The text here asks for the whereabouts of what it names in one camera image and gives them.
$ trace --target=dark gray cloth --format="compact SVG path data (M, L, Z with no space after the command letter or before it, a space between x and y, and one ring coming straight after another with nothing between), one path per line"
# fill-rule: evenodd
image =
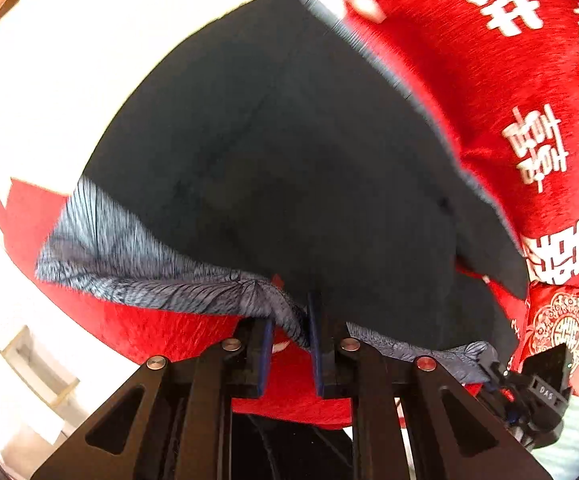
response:
M524 298L524 259L426 118L303 3L256 0L183 41L84 175L179 254L278 274L297 303L317 288L332 317L395 340L485 340L506 360L505 314L456 261Z

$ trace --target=gray patterned fabric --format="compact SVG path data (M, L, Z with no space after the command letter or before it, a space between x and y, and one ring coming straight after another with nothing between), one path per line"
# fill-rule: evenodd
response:
M135 215L85 177L42 248L36 277L100 300L195 314L271 317L298 345L309 345L305 307L262 276L193 261L156 240ZM348 323L351 336L383 355L432 355L458 381L486 380L477 366L485 342L431 351Z

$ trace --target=red cloth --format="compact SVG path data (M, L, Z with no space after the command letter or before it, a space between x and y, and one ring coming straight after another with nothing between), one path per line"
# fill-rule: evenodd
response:
M579 0L527 0L538 8L528 3L524 18L507 24L519 34L506 29L508 36L488 28L487 15L508 0L376 1L382 23L352 10L345 23L425 105L461 166L531 250L538 277L579 286ZM505 9L514 6L509 0ZM517 168L533 155L543 157L540 192L538 182L524 183L529 170ZM14 181L7 209L0 203L0 228L15 264L86 330L137 363L152 354L191 357L232 332L233 317L138 309L36 282L34 261L65 202ZM505 306L505 291L490 287ZM506 310L522 313L522 305ZM510 316L522 335L520 314ZM348 401L316 398L309 355L294 344L273 356L265 397L235 400L234 409L331 428L350 423Z
M483 385L482 384L466 384L465 389L467 390L467 392L471 396L476 397L480 393L481 389L483 389Z

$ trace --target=metal screw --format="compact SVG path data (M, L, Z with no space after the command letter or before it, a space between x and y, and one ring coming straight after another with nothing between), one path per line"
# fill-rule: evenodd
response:
M223 347L223 350L225 350L226 352L236 352L236 350L241 348L242 344L240 339L230 337L228 339L225 339L223 343L221 343L221 346Z
M162 355L155 355L148 359L148 368L150 370L160 370L167 364L167 359Z
M431 372L436 370L436 361L426 355L416 359L416 366L423 372Z
M346 337L341 341L341 348L347 352L356 352L361 348L361 342L353 337Z

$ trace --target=red envelope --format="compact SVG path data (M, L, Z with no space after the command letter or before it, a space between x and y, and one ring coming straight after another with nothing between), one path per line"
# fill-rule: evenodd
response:
M529 288L529 304L522 361L566 343L573 355L570 386L579 397L579 288L533 282Z

